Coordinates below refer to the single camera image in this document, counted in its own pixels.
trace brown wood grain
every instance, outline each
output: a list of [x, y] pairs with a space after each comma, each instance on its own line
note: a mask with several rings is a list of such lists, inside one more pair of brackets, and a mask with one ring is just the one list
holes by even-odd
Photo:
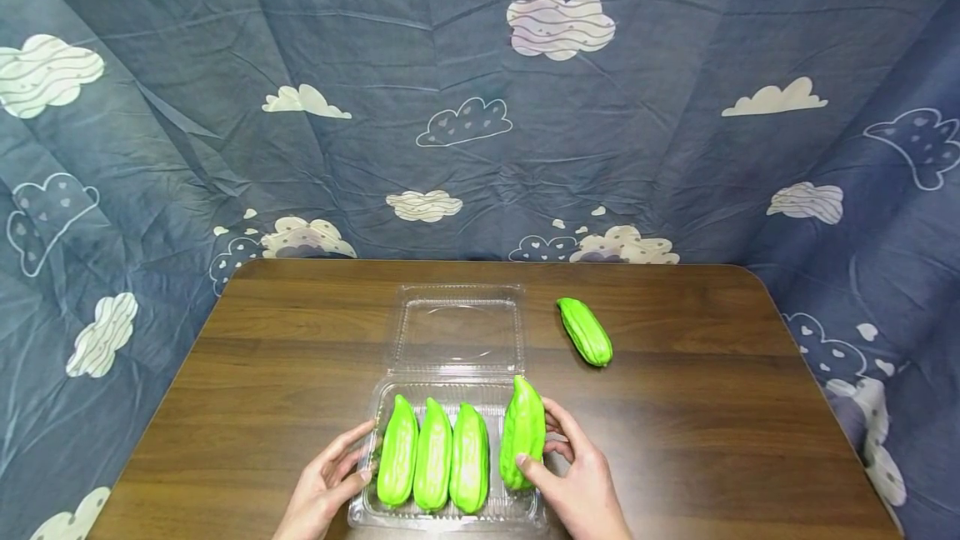
[[[524, 286], [528, 376], [607, 454], [637, 538], [898, 538], [746, 270], [352, 260], [237, 271], [90, 538], [270, 538], [303, 466], [365, 418], [403, 283]], [[564, 295], [610, 333], [606, 369], [564, 334]], [[327, 537], [407, 536], [341, 509]]]

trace fabric backdrop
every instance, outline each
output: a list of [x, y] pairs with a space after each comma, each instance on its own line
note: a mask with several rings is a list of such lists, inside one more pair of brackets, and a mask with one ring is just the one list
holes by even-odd
[[958, 538], [958, 79], [960, 0], [0, 0], [0, 538], [86, 534], [230, 274], [313, 256], [744, 264]]

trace plastic lid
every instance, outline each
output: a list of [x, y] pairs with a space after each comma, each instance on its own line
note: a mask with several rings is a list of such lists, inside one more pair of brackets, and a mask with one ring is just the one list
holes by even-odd
[[524, 370], [523, 288], [519, 286], [403, 286], [391, 373], [507, 377]]

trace green vegetable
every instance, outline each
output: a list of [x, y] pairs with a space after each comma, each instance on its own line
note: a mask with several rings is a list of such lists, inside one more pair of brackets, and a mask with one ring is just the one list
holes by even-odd
[[450, 500], [464, 513], [477, 513], [487, 500], [490, 475], [490, 440], [487, 424], [466, 402], [460, 403], [453, 426], [453, 462], [450, 466]]
[[410, 402], [397, 395], [393, 415], [383, 434], [383, 451], [377, 473], [377, 496], [388, 508], [402, 506], [410, 498], [417, 459], [417, 415]]
[[546, 419], [543, 401], [537, 390], [523, 377], [513, 376], [513, 398], [503, 419], [503, 439], [500, 445], [500, 477], [507, 488], [520, 490], [533, 485], [517, 466], [519, 453], [543, 460], [546, 441]]
[[414, 467], [414, 501], [421, 509], [436, 511], [447, 504], [452, 456], [450, 420], [440, 402], [426, 399], [426, 416], [417, 441]]
[[613, 358], [613, 345], [590, 308], [576, 298], [557, 300], [563, 326], [580, 351], [583, 361], [605, 368]]

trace plastic container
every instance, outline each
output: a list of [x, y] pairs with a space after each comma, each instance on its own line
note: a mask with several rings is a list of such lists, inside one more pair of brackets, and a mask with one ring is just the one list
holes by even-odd
[[513, 376], [523, 374], [525, 337], [523, 289], [519, 286], [404, 286], [397, 293], [397, 317], [387, 338], [387, 371], [373, 390], [370, 416], [377, 419], [359, 467], [377, 458], [374, 438], [383, 438], [398, 393], [410, 401], [423, 424], [432, 396], [456, 424], [461, 402], [482, 415], [490, 434], [490, 491], [484, 507], [465, 515], [448, 502], [424, 512], [411, 497], [389, 509], [378, 500], [377, 479], [350, 502], [352, 526], [421, 529], [425, 532], [510, 532], [544, 529], [543, 497], [537, 490], [507, 490], [498, 456], [503, 415], [513, 395]]

